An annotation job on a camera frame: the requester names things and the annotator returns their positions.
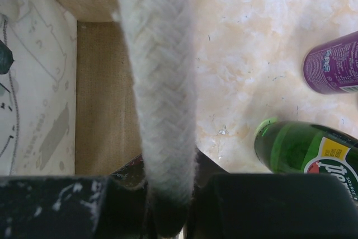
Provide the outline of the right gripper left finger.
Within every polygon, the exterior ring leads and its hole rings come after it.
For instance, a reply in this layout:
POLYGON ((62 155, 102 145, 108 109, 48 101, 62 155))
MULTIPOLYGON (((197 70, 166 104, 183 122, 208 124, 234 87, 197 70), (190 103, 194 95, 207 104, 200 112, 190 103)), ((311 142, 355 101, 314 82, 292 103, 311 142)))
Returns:
POLYGON ((1 238, 145 238, 144 202, 112 176, 2 176, 1 238))

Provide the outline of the purple soda can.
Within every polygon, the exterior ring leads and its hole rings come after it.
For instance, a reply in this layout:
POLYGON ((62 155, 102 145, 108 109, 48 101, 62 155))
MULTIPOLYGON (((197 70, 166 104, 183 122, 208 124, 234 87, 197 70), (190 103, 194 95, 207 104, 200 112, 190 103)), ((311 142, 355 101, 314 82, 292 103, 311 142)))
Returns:
POLYGON ((357 32, 311 49, 303 60, 303 77, 315 92, 357 92, 357 32))

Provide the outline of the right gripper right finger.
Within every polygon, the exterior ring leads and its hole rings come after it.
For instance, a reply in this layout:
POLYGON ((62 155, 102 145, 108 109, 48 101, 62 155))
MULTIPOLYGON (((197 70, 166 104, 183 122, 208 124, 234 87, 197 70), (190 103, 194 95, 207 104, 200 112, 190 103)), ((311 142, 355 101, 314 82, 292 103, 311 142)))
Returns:
POLYGON ((357 209, 334 177, 221 174, 199 190, 188 238, 356 238, 357 209))

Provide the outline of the canvas bag with cartoon print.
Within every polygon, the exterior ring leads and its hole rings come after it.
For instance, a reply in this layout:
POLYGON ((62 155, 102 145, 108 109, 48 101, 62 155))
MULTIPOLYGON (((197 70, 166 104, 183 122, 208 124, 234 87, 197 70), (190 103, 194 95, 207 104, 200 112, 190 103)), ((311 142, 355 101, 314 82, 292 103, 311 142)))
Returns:
POLYGON ((1 0, 1 177, 112 176, 145 238, 177 236, 196 177, 190 0, 1 0))

